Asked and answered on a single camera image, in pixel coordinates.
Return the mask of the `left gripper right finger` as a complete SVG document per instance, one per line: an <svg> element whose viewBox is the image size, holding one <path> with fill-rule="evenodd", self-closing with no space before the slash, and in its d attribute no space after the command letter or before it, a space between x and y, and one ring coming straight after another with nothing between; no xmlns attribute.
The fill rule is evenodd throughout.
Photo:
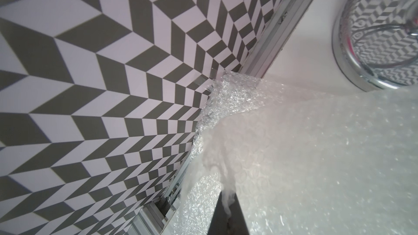
<svg viewBox="0 0 418 235"><path fill-rule="evenodd" d="M244 219L239 202L234 202L230 206L231 216L229 218L230 235L249 235L248 227Z"/></svg>

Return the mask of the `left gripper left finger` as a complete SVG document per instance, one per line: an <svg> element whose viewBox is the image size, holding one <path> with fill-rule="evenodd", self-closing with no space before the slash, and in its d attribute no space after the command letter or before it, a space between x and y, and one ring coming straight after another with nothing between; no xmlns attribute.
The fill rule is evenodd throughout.
<svg viewBox="0 0 418 235"><path fill-rule="evenodd" d="M227 235L228 223L229 218L225 213L225 209L222 204L222 193L220 193L207 235Z"/></svg>

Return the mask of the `clear bubble wrap sheet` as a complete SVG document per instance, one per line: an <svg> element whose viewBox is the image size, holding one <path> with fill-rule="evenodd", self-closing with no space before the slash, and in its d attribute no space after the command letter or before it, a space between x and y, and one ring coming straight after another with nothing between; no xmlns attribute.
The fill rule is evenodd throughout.
<svg viewBox="0 0 418 235"><path fill-rule="evenodd" d="M180 197L163 231L165 235L207 234L216 204L221 202L218 174L203 165L203 135L227 116L297 99L297 89L292 86L235 72L215 80L209 91L209 100L198 117L192 149L179 172Z"/></svg>
<svg viewBox="0 0 418 235"><path fill-rule="evenodd" d="M252 235L415 235L418 89L265 106L202 135Z"/></svg>

